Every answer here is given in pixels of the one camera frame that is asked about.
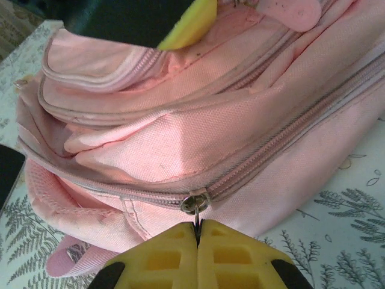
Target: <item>black object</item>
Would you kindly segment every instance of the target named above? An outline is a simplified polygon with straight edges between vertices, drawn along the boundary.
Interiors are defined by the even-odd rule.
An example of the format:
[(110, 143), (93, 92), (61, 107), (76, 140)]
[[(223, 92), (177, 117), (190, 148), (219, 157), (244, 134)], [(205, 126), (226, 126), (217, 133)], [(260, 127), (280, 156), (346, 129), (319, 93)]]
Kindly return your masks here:
[(71, 33), (156, 48), (194, 0), (11, 0)]
[(271, 262), (283, 283), (288, 289), (313, 289), (307, 279), (302, 275), (300, 269), (284, 260), (273, 260)]
[(0, 144), (0, 214), (23, 169), (25, 156)]
[(92, 280), (88, 289), (114, 289), (125, 267), (124, 263), (116, 262), (103, 268)]

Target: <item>pink tag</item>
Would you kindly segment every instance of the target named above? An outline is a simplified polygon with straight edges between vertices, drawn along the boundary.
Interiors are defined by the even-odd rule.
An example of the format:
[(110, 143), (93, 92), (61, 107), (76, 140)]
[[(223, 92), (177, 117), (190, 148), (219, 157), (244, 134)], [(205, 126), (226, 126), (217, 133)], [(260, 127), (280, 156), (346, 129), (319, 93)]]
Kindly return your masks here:
[(305, 32), (318, 23), (322, 8), (318, 0), (259, 0), (256, 10), (294, 31)]

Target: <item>white surface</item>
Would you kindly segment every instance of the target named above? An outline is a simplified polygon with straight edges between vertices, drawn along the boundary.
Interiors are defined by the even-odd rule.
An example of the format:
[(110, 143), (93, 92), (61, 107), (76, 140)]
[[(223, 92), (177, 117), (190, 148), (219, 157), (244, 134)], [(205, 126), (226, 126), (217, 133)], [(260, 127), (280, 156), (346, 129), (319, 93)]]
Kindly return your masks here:
[[(45, 22), (0, 64), (0, 143), (18, 149), (13, 81), (39, 70), (54, 26)], [(385, 289), (384, 120), (378, 120), (321, 194), (259, 236), (288, 252), (315, 289)], [(343, 194), (348, 191), (351, 197)], [(0, 217), (0, 289), (86, 288), (92, 276), (55, 280), (44, 272), (61, 237), (31, 211), (22, 176)]]

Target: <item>pink fabric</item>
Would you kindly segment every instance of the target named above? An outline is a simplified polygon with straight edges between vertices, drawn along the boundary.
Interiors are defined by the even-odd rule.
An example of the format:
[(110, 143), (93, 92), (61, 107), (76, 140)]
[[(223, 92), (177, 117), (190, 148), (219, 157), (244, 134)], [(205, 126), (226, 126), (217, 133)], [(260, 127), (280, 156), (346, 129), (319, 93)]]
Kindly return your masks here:
[[(122, 91), (117, 71), (132, 70), (124, 63), (137, 48), (101, 43), (98, 52), (87, 49), (98, 40), (71, 40), (80, 53), (65, 48), (74, 36), (60, 31), (17, 106), (32, 207), (72, 236), (50, 258), (49, 274), (90, 272), (109, 251), (191, 220), (134, 196), (214, 191), (250, 158), (260, 160), (254, 175), (213, 199), (204, 218), (256, 235), (316, 193), (385, 110), (385, 2), (322, 6), (319, 22), (303, 34), (249, 8), (237, 17), (224, 8), (220, 19), (237, 19), (234, 29), (215, 26), (202, 42), (164, 54), (162, 69), (134, 74)], [(77, 240), (92, 247), (74, 263), (65, 248)]]

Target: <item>pink backpack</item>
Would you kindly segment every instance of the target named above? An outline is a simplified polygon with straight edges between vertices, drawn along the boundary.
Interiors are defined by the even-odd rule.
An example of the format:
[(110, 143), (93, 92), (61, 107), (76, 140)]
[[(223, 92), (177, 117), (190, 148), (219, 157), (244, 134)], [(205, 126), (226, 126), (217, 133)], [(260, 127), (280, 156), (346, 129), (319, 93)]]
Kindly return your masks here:
[(48, 41), (17, 116), (32, 207), (67, 234), (51, 276), (95, 272), (192, 220), (192, 197), (204, 219), (261, 234), (382, 114), (385, 1), (261, 3), (219, 3), (204, 39), (178, 51), (64, 29)]

